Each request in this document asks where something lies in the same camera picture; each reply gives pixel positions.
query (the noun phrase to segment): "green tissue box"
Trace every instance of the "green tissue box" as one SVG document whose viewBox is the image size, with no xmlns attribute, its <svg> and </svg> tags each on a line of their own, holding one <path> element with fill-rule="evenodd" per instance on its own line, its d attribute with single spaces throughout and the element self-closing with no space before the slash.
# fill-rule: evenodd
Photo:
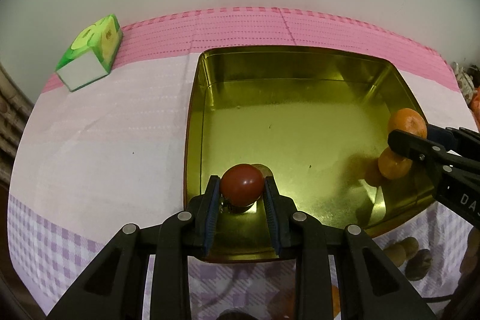
<svg viewBox="0 0 480 320">
<path fill-rule="evenodd" d="M 55 72 L 70 91 L 108 75 L 122 37 L 114 14 L 102 18 L 83 29 L 64 53 Z"/>
</svg>

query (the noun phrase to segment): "pink stripe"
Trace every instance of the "pink stripe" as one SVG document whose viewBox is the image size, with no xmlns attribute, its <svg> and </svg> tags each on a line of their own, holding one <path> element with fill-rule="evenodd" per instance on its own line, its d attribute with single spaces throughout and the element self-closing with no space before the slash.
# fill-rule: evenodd
<svg viewBox="0 0 480 320">
<path fill-rule="evenodd" d="M 398 69 L 459 91 L 449 65 L 433 49 L 348 17 L 278 7 L 222 7 L 161 16 L 122 28 L 113 68 L 236 45 L 308 45 L 381 57 Z M 62 86 L 52 75 L 42 92 Z"/>
</svg>

